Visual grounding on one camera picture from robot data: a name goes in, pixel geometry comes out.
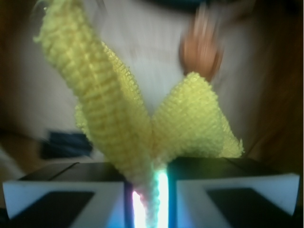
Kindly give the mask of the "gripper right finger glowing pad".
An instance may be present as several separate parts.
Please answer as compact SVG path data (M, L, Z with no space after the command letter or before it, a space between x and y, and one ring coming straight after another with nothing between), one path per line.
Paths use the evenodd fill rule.
M297 228L300 177L251 159L181 157L168 168L170 228Z

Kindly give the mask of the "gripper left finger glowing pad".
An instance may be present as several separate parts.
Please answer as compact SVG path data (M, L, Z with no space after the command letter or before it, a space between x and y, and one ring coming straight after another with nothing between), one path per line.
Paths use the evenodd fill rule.
M113 165L59 163L3 183L4 228L131 228L132 187Z

